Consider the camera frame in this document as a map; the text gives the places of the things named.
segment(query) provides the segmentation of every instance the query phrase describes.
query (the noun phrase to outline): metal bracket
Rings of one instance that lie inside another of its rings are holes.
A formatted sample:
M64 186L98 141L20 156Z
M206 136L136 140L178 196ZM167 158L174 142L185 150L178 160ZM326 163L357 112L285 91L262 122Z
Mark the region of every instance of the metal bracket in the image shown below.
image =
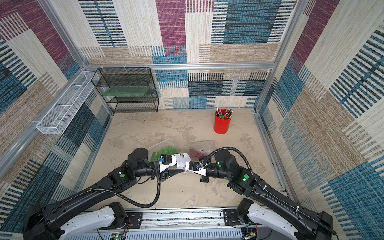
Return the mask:
M223 210L223 214L226 226L243 225L239 222L240 219L237 217L236 209L225 209Z
M142 216L142 212L127 212L127 217L131 220L129 229L139 229L141 227Z

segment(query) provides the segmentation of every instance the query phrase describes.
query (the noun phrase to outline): blue striped pattern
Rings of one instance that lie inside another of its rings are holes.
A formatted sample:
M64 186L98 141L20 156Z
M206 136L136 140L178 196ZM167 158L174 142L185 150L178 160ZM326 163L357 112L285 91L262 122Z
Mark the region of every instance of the blue striped pattern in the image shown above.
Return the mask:
M29 88L37 80L37 77L1 38L0 63L26 88Z
M247 81L243 96L259 96L264 87L265 81Z
M95 98L91 95L86 102L90 103L93 100L95 100ZM41 204L46 205L57 199L65 198L78 190L80 183L85 177L90 161L95 154L96 148L100 144L106 122L108 122L109 118L110 116L103 118L105 120L101 123L86 103L81 106L56 145L52 149L49 149L50 153L41 168L38 169L35 167L36 169L33 169L34 173L28 175L23 174L18 178L20 184L25 186L26 189L19 200L11 204L13 209L7 218L3 219L5 222L2 224L2 231L21 232L24 221L23 216L25 216L28 207L37 202L41 195L43 195ZM59 185L59 183L70 163L73 161L81 143L84 143L90 148L91 154L87 159L80 178L74 179L77 180L77 183L74 191L72 191ZM31 180L29 175L35 175L35 177Z
M329 91L355 118L384 96L384 33L376 30Z
M280 81L277 84L276 93L288 112L303 88L304 83L300 80L291 66L287 64Z
M281 0L229 0L223 44L266 43Z
M187 55L152 56L153 63L187 63Z
M344 211L349 216L343 221L352 221L354 228L362 236L360 239L384 239L384 178L380 176L384 169L376 171L372 167L383 159L381 157L373 162L363 163L329 181L335 196L345 206Z
M297 115L296 112L290 112L279 126L279 130L305 186L308 191L311 191L325 183L326 180L312 156L311 149L306 145L306 142L314 142L314 140L302 124L299 125L294 121L291 115L295 114Z
M26 90L27 88L10 73L8 68L0 63L0 114Z
M269 35L269 43L280 42L284 29L293 11L295 1L296 0L286 0L281 2L275 22L273 23L273 27L271 29L271 34Z
M227 21L228 1L215 0L212 18L211 44L222 44L224 40L225 23Z
M112 0L78 0L100 46L127 46Z
M189 98L188 97L172 98L172 100L173 100L173 108L174 109L189 108Z
M167 81L188 81L187 70L156 70L156 78L158 82Z
M207 96L189 97L189 108L200 109L207 108Z
M275 91L275 88L273 86L270 86L269 89L268 89L268 92L267 92L267 94L265 96L265 101L263 102L263 104L262 104L262 106L260 108L260 111L259 111L260 116L263 117L264 111L266 110L267 105L268 105L268 103L269 103L269 101L270 101L274 91Z
M41 195L43 195L42 205L50 202L50 197L55 192L68 166L68 162L51 152L5 220L2 231L21 232L24 223L23 216L25 216L29 206L37 202Z
M276 124L268 108L266 108L263 113L262 121L268 134L271 135L276 129Z
M223 81L189 81L189 96L221 96Z

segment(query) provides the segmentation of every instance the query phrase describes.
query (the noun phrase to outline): black cable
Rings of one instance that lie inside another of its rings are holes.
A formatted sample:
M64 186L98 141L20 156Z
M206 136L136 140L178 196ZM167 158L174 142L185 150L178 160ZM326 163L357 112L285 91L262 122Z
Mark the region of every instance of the black cable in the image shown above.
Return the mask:
M97 233L99 234L101 240L104 240L104 239L101 237L101 234L100 234L100 232L99 232L99 229L96 228L96 230L97 230Z
M215 151L211 152L207 157L205 157L205 159L202 161L202 165L203 166L206 166L208 163L209 163L209 167L210 167L210 158L215 154L217 153L218 151L221 151L221 150L232 150L232 151L235 151L237 152L240 157L243 158L249 172L251 173L253 179L255 180L255 182L257 183L257 185L259 185L261 188L264 188L264 186L259 182L259 180L256 178L254 172L252 171L252 168L251 168L251 165L249 164L247 158L244 156L244 154L242 152L240 152L238 149L234 148L234 147L221 147L221 148L218 148L216 149ZM272 194L268 189L265 189L264 190L266 193L268 193L271 197L273 197L275 200L281 202L282 204L292 208L295 212L298 212L300 214L302 214L304 217L308 218L309 220L311 220L312 222L316 223L317 225L320 225L321 227L323 227L325 230L327 230L328 232L330 232L332 235L336 235L336 232L328 227L327 225L325 225L324 223L320 222L320 221L317 221L317 219L309 216L307 213L301 211L301 210L297 210L296 209L296 206L292 206L291 204L287 203L286 201L280 199L278 196L275 196L274 194Z
M108 189L108 188L100 187L100 188L95 188L95 189L92 189L92 188L91 188L91 189L89 189L89 190L87 190L87 191L84 191L84 192L79 192L79 193L73 195L72 197L69 197L69 198L67 198L66 200L64 200L64 201L62 202L62 205L63 205L63 204L66 204L66 203L68 203L68 202L72 201L73 199L76 199L76 198L78 198L78 197L80 197L80 196L83 196L83 195L85 195L85 194L88 194L88 193L90 193L90 192L105 191L105 192L112 193L112 194L114 194L114 195L120 197L121 199L123 199L123 200L125 200L125 201L127 201L127 202L129 202L129 203L131 203L131 204L133 204L133 205L135 205L135 206L137 206L137 207L140 207L140 208L149 208L149 207L152 207L153 205L155 205L155 203L157 202L157 200L158 200L159 197L160 197L160 180L161 180L160 172L159 172L159 167L158 167L158 165L157 165L156 163L154 164L154 166L155 166L156 181L157 181L157 191L156 191L155 199L154 199L151 203L149 203L149 204L140 204L140 203L135 202L134 200L132 200L132 199L130 199L130 198L128 198L128 197L122 195L121 193L115 192L115 191L113 191L113 190L111 190L111 189Z
M143 184L143 183L146 183L149 179L151 179L151 177L148 177L148 179L147 180L145 180L145 181L143 181L143 182L139 182L140 181L140 179L141 179L141 177L139 178L139 180L137 181L137 183L138 184Z
M265 238L262 238L262 239L257 239L257 240L263 240L263 239L266 239L266 238L269 238L269 236L272 234L272 229L271 229L271 232L269 232L269 235L266 236Z
M250 225L253 225L253 224L243 225L242 227L234 227L231 225L231 222L229 222L229 225L233 228L246 228L246 227L249 227Z

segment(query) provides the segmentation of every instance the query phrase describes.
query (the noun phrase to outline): concrete floor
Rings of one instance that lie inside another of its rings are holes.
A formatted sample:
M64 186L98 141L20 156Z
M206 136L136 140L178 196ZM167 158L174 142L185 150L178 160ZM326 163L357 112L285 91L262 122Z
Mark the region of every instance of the concrete floor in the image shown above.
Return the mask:
M107 131L101 148L92 165L84 188L94 184L107 173L120 166L137 147L149 148L173 137L182 153L188 152L191 142L212 140L217 148L231 146L247 157L255 173L272 187L277 188L271 165L266 155L251 110L235 109L229 131L217 134L213 130L214 110L163 110L158 113L117 113ZM246 167L243 159L231 152L237 162ZM237 206L244 196L227 187L227 180L210 179L201 183L194 173L178 174L161 183L160 199L154 207L214 207ZM156 195L156 180L136 184L123 193L134 201L147 204ZM123 207L135 207L118 197L100 202L99 208L111 202Z

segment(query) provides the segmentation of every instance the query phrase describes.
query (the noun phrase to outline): white mesh rack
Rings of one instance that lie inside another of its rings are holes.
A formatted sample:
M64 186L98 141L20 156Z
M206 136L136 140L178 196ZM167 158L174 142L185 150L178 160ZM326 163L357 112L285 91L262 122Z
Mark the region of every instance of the white mesh rack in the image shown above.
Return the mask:
M99 80L95 72L83 71L41 119L36 128L43 134L63 134L94 88L91 80Z

